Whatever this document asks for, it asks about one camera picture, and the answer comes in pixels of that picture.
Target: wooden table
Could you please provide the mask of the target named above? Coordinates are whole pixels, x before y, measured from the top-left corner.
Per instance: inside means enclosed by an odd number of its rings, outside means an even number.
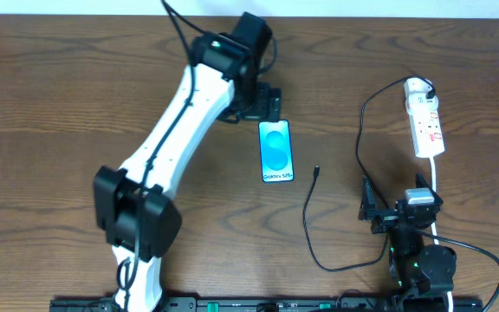
[[[229,31],[236,18],[192,18]],[[375,258],[382,236],[357,220],[360,106],[404,75],[432,79],[446,152],[437,157],[441,235],[499,256],[499,21],[270,18],[295,181],[260,178],[257,124],[217,122],[175,202],[183,228],[164,258],[166,289],[201,296],[337,296],[397,287],[388,263],[330,274],[308,252],[309,206],[328,266]],[[169,104],[186,60],[169,20],[153,16],[0,16],[0,311],[47,310],[56,296],[103,296],[116,262],[95,226],[92,178],[118,167]],[[390,202],[429,176],[413,154],[403,86],[372,102],[361,155]],[[458,295],[489,299],[494,262],[456,247]],[[499,299],[493,310],[499,310]]]

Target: silver metal part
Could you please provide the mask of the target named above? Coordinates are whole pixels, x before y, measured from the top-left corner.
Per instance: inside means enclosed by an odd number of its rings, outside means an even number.
[[[408,205],[434,203],[434,196],[428,188],[405,190],[405,199]]]

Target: white power strip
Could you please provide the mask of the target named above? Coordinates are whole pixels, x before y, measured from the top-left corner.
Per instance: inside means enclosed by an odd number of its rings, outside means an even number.
[[[444,140],[437,110],[438,98],[436,95],[432,99],[426,98],[431,86],[419,78],[411,78],[405,82],[404,90],[405,109],[412,126],[415,156],[430,158],[443,153]]]

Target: smartphone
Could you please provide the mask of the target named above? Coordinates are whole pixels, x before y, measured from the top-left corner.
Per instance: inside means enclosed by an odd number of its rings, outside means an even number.
[[[263,182],[286,182],[294,179],[290,129],[287,120],[259,123],[261,171]]]

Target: white wall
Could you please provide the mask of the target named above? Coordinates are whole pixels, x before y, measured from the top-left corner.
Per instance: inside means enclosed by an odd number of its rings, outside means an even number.
[[[499,0],[169,0],[187,16],[499,18]],[[160,0],[0,0],[0,14],[163,15]]]

